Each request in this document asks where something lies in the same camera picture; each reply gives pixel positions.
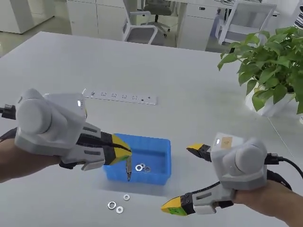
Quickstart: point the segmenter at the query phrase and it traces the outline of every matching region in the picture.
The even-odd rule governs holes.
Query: power strip
[[[137,95],[137,94],[116,92],[116,91],[114,92],[96,91],[96,90],[89,90],[87,88],[83,90],[82,94],[86,98],[95,98],[102,100],[127,102],[127,103],[140,103],[147,105],[157,104],[157,97],[148,96],[148,95]]]

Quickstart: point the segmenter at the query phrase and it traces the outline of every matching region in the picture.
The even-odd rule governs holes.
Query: white table
[[[216,215],[187,218],[160,210],[173,196],[216,182],[211,164],[185,148],[197,142],[211,144],[218,131],[259,137],[269,152],[291,158],[268,119],[245,107],[245,88],[239,88],[236,79],[239,65],[226,65],[219,73],[219,59],[216,53],[51,33],[39,33],[1,58],[1,105],[14,103],[30,87],[41,93],[81,92],[89,87],[154,94],[159,98],[156,106],[87,99],[87,120],[109,133],[167,138],[172,148],[172,176],[164,187],[111,183],[102,169],[82,172],[58,166],[3,183],[1,224],[284,227],[241,205],[218,210]],[[0,125],[4,133],[16,123],[0,118]],[[271,169],[303,194],[303,182],[291,166]],[[131,195],[128,202],[123,201],[125,192]],[[110,200],[124,206],[124,212],[109,210]]]
[[[270,121],[296,163],[303,164],[303,124],[299,121],[302,114],[296,115],[297,107],[298,103],[292,100],[278,116],[270,118]]]

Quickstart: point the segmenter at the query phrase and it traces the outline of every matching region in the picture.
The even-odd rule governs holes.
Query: hand
[[[0,143],[0,183],[59,163],[59,157],[34,155],[16,147],[14,139]]]
[[[268,181],[267,185],[252,191],[237,191],[234,203],[276,217],[289,226],[303,226],[303,197],[280,183]]]

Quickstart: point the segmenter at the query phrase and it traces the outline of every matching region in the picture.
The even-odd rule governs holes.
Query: floor
[[[70,34],[71,26],[69,21],[68,10],[65,0],[55,0],[56,14],[52,19],[38,25],[37,27],[25,32],[24,34],[12,34],[6,32],[0,32],[0,57],[7,54],[27,39],[31,38],[40,31]],[[145,22],[144,17],[139,17],[137,23]],[[167,33],[165,46],[176,47],[176,32],[178,25],[177,15],[171,17],[159,17],[159,22],[162,22],[171,27],[171,31]],[[210,39],[208,43],[207,51],[211,52],[223,52],[226,47],[220,46],[216,39]]]

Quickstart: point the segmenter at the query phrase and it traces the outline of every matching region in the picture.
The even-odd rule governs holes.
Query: blue plastic bin
[[[166,184],[171,175],[169,140],[124,134],[116,134],[116,136],[126,142],[133,152],[130,183]],[[151,171],[137,172],[135,166],[140,163],[145,163]],[[122,161],[113,166],[103,166],[108,180],[127,182],[125,165],[125,161]]]

